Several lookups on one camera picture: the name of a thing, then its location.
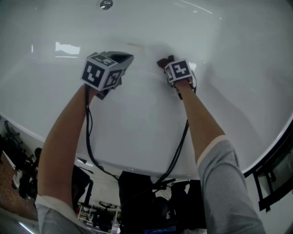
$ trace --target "gray t-shirt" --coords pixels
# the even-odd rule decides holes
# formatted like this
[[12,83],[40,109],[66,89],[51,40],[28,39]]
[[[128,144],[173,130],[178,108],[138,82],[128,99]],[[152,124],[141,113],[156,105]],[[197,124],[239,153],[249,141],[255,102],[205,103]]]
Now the gray t-shirt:
[[[248,197],[236,153],[225,136],[216,138],[200,156],[201,179],[208,234],[265,233]],[[64,202],[40,197],[36,200],[42,234],[89,234]]]

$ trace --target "brown floor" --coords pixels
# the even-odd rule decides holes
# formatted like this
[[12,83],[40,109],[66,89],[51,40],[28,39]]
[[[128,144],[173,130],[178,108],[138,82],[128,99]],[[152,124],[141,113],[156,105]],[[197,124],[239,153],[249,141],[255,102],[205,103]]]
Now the brown floor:
[[38,220],[37,210],[33,206],[34,200],[24,200],[18,194],[18,190],[12,188],[14,170],[5,155],[1,156],[0,163],[0,207],[31,220]]

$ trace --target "person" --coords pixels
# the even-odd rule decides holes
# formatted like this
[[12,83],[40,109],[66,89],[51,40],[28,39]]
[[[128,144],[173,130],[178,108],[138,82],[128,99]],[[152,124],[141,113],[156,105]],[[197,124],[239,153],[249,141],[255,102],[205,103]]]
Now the person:
[[[236,152],[224,131],[188,81],[180,80],[175,86],[182,95],[190,125],[207,232],[265,233],[248,196]],[[90,89],[90,102],[96,94],[97,91]],[[53,125],[40,157],[36,207],[41,233],[90,233],[77,221],[71,198],[71,176],[85,114],[83,85]]]

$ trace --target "white bathtub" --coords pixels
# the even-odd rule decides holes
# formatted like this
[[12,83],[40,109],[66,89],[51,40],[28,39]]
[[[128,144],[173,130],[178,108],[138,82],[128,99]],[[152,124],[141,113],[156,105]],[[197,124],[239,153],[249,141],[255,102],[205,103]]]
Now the white bathtub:
[[[293,9],[285,0],[0,1],[0,115],[44,141],[82,84],[85,57],[135,59],[123,85],[94,100],[92,148],[108,165],[158,175],[186,115],[156,61],[187,58],[197,94],[233,143],[243,172],[293,119]],[[86,157],[84,132],[78,155]],[[190,136],[173,176],[196,178]]]

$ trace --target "forearm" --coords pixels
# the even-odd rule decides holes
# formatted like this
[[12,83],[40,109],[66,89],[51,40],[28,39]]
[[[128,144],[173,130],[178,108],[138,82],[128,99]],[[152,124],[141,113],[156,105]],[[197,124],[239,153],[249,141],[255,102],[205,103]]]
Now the forearm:
[[182,95],[195,151],[195,161],[197,162],[210,142],[225,133],[192,91],[188,82],[177,82],[176,87]]
[[[95,95],[90,90],[89,101]],[[85,119],[85,86],[72,97],[45,141],[38,168],[38,194],[71,205],[71,178],[77,143]]]

